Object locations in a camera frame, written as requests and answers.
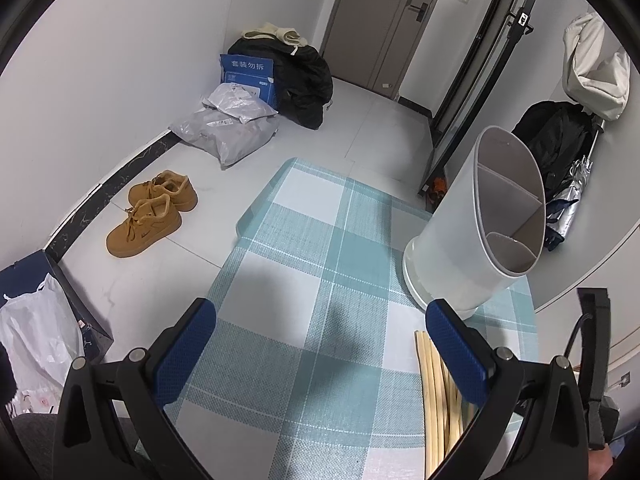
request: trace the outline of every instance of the cardboard box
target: cardboard box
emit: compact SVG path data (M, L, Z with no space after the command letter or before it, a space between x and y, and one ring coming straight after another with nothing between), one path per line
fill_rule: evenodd
M237 54L221 54L222 83L237 83L277 110L273 59Z

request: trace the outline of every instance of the tan sneaker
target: tan sneaker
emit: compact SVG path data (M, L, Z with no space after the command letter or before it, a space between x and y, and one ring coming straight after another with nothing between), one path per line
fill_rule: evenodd
M166 193L140 200L127 213L129 217L107 236L107 250L118 258L140 254L182 225L180 213Z
M136 184L129 190L129 203L135 206L139 200L156 198L167 193L178 211L191 211L198 203L189 177L165 170L153 180L144 184Z

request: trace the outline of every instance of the hand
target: hand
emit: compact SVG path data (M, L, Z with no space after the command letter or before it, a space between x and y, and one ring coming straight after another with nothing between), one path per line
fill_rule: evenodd
M604 449L601 450L590 449L588 480L600 480L612 465L613 457L608 444L605 444Z

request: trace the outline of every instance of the door frame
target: door frame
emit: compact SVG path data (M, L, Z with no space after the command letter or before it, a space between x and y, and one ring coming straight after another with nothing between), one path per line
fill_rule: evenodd
M324 56L324 50L326 48L326 44L327 41L329 40L329 34L331 33L331 29L334 26L334 20L335 20L335 15L338 12L338 7L340 6L340 1L341 0L335 0L334 4L331 8L331 13L329 14L329 20L327 21L326 24L326 29L324 30L324 34L322 35L322 43L320 44L320 49L319 49L319 53L320 56ZM382 48L380 50L380 52L384 52L384 55L382 56L378 56L378 60L376 61L374 68L373 68L373 72L371 77L369 78L369 83L371 83L372 81L375 81L376 77L378 76L378 73L380 72L380 69L382 67L382 64L384 63L385 57L386 57L386 53L388 52L389 46L391 45L391 41L393 40L393 36L396 33L396 29L398 28L398 24L400 23L400 19L402 17L402 13L404 12L404 8L408 5L408 3L406 3L409 0L401 0L401 4L398 5L398 8L396 9L396 13L394 15L394 18L391 22L391 27L389 30L393 30L392 34L388 34L387 37L385 38L385 41L382 45ZM397 101L398 98L400 97L400 85L402 83L402 80L404 79L404 76L406 75L406 71L409 69L409 65L412 62L412 59L414 58L415 55L415 51L418 48L418 44L420 43L420 40L422 39L422 35L424 34L424 29L427 27L427 24L429 23L429 20L431 18L431 14L433 13L433 9L436 6L438 0L431 0L430 4L429 4L429 8L427 9L427 12L424 15L424 19L422 20L422 23L420 24L420 29L418 30L418 34L415 37L415 40L411 46L411 51L409 52L409 56L407 57L407 59L404 62L404 65L402 66L402 70L400 71L399 75L398 75L398 80L394 82L394 94L393 97L391 99L393 99L394 101ZM359 86L361 88L364 88L365 90L369 90L370 92L373 92L377 95L381 95L382 97L386 97L389 99L388 96L381 94L379 92L376 92L375 90L372 90L370 88L366 88L364 86L361 85L357 85L356 83L351 83L355 86Z
M480 49L482 40L484 40L488 32L489 26L491 25L491 22L495 17L495 12L499 4L500 4L500 0L491 0L489 7L484 14L484 18L482 19L482 23L478 28L478 33L475 35L474 40L471 43L471 47L469 48L469 51L466 53L465 59L462 62L462 65L460 66L458 73L453 79L453 82L451 83L451 86L449 87L447 94L445 95L440 106L438 107L438 111L433 116L433 121L431 121L432 130L438 129L439 123L442 120L442 116L444 115L445 111L453 101L456 93L460 89L460 86L462 85L462 81L466 76L466 72L469 70L469 68L471 67L471 64L475 59L475 56L478 54L478 50Z
M498 78L502 74L502 70L507 64L509 58L511 57L511 53L513 49L516 47L518 42L524 36L525 31L529 27L529 19L531 17L531 9L533 8L533 4L536 0L524 0L524 3L516 12L516 17L519 17L519 20L514 19L513 23L511 23L511 28L507 36L507 43L505 44L502 53L497 59L495 65L491 68L491 72L489 77L487 78L484 86L482 86L482 90L478 94L478 97L474 101L474 104L466 115L462 124L460 124L459 129L453 135L453 138L450 140L449 144L446 146L444 152L440 155L438 160L435 160L436 150L440 147L440 144L444 140L444 136L440 141L434 146L431 155L429 156L429 161L427 163L427 167L424 171L424 176L422 178L422 182L420 184L420 189L418 190L418 194L424 195L426 190L431 186L433 181L437 176L444 172L444 168L446 163L449 161L453 153L456 151L456 148L462 142L462 139L465 137L469 128L473 124L476 116L484 106L484 102L489 97L489 94L494 89Z

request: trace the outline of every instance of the door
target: door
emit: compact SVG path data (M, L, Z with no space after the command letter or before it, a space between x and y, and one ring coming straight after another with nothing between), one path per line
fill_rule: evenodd
M498 81L516 44L533 31L529 17L535 1L492 0L476 41L433 118L431 127L437 129L440 140L428 161L421 193L444 171L444 166Z
M395 95L435 0L337 0L322 55L333 76Z

